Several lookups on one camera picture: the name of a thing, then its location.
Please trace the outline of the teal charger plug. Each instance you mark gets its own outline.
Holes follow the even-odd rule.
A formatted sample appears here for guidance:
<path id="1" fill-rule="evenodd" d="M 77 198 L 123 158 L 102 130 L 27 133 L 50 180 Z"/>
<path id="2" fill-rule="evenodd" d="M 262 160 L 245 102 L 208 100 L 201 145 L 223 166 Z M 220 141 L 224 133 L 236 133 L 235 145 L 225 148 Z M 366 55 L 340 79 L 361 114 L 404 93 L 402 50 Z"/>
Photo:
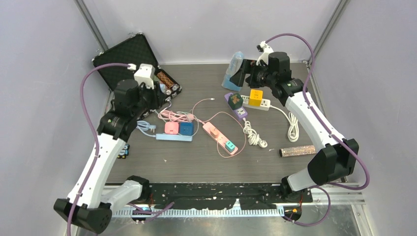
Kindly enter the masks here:
<path id="1" fill-rule="evenodd" d="M 231 141 L 227 141 L 224 145 L 225 149 L 229 152 L 232 153 L 235 151 L 236 146 L 233 144 L 233 142 Z"/>

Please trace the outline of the orange pink charger plug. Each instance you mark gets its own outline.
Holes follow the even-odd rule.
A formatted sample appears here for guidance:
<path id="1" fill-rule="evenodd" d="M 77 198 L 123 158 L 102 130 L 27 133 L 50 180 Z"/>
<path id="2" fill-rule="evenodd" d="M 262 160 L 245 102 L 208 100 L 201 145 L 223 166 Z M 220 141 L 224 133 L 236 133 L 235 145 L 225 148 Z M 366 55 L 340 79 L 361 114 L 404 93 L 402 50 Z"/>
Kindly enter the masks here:
<path id="1" fill-rule="evenodd" d="M 219 135 L 219 131 L 218 131 L 218 129 L 217 129 L 217 128 L 215 128 L 215 127 L 211 127 L 211 128 L 210 128 L 210 133 L 211 133 L 211 135 L 212 135 L 214 138 L 217 138 L 217 137 L 218 137 L 218 135 Z"/>

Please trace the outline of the dark blue cube socket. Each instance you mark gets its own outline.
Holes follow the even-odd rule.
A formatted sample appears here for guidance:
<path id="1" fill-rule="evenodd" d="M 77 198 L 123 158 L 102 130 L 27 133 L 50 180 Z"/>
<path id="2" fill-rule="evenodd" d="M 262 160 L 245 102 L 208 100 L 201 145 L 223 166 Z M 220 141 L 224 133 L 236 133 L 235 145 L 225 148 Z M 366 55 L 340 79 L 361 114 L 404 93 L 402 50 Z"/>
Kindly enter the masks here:
<path id="1" fill-rule="evenodd" d="M 179 134 L 184 136 L 194 135 L 194 123 L 192 122 L 180 122 L 179 123 Z"/>

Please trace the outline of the pink cube socket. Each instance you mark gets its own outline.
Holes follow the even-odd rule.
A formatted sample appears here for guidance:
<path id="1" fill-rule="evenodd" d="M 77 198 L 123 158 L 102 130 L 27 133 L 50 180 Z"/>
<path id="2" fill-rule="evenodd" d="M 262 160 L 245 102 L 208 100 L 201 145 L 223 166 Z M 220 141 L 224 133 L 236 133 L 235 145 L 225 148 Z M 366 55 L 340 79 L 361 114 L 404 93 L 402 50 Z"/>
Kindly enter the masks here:
<path id="1" fill-rule="evenodd" d="M 164 133 L 176 135 L 179 133 L 179 123 L 170 121 L 166 122 L 164 126 Z"/>

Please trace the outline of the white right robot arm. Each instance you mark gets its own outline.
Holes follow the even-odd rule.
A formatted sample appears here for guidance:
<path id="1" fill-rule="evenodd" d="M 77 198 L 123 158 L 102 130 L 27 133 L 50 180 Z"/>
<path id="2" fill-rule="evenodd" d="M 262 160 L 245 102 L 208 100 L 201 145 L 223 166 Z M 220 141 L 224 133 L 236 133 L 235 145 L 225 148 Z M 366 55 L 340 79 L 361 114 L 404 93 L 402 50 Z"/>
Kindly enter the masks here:
<path id="1" fill-rule="evenodd" d="M 231 61 L 230 82 L 252 89 L 268 87 L 272 95 L 298 119 L 311 139 L 316 154 L 307 167 L 282 179 L 281 197 L 293 202 L 300 191 L 327 184 L 353 173 L 358 152 L 355 139 L 347 140 L 326 120 L 300 79 L 292 77 L 290 58 L 285 52 L 271 52 L 257 61 L 241 53 Z"/>

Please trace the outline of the yellow cube socket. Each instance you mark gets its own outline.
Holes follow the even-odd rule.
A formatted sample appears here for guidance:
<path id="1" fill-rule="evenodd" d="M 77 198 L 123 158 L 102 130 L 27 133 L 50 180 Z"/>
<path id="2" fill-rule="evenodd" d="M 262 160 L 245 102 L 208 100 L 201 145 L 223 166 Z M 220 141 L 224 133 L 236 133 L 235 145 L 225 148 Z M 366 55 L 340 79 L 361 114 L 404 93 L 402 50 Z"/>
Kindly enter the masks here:
<path id="1" fill-rule="evenodd" d="M 248 105 L 260 107 L 263 99 L 263 91 L 258 89 L 251 89 L 248 99 Z"/>

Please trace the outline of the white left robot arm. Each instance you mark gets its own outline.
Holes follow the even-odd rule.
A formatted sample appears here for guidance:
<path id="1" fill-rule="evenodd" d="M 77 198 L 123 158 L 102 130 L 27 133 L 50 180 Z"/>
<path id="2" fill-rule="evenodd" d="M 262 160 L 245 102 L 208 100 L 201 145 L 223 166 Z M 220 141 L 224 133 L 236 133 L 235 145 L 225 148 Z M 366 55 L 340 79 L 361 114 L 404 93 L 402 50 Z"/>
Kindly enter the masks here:
<path id="1" fill-rule="evenodd" d="M 102 192 L 138 119 L 150 110 L 159 109 L 164 97 L 160 83 L 153 79 L 118 83 L 109 111 L 100 119 L 98 128 L 92 130 L 94 146 L 83 172 L 67 197 L 57 199 L 54 204 L 54 210 L 67 222 L 68 236 L 72 226 L 100 234 L 108 227 L 113 212 L 132 201 L 144 204 L 150 199 L 149 180 L 135 175 L 110 193 Z"/>

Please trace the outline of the dark green cube socket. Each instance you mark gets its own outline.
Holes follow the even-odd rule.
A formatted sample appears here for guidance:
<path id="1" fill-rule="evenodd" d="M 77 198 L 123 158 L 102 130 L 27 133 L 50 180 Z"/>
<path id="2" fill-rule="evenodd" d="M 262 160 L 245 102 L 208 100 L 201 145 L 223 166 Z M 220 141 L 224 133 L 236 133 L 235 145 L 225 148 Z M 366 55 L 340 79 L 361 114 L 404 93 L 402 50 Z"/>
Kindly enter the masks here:
<path id="1" fill-rule="evenodd" d="M 228 105 L 232 110 L 237 110 L 243 106 L 243 98 L 239 93 L 233 93 L 228 97 Z"/>

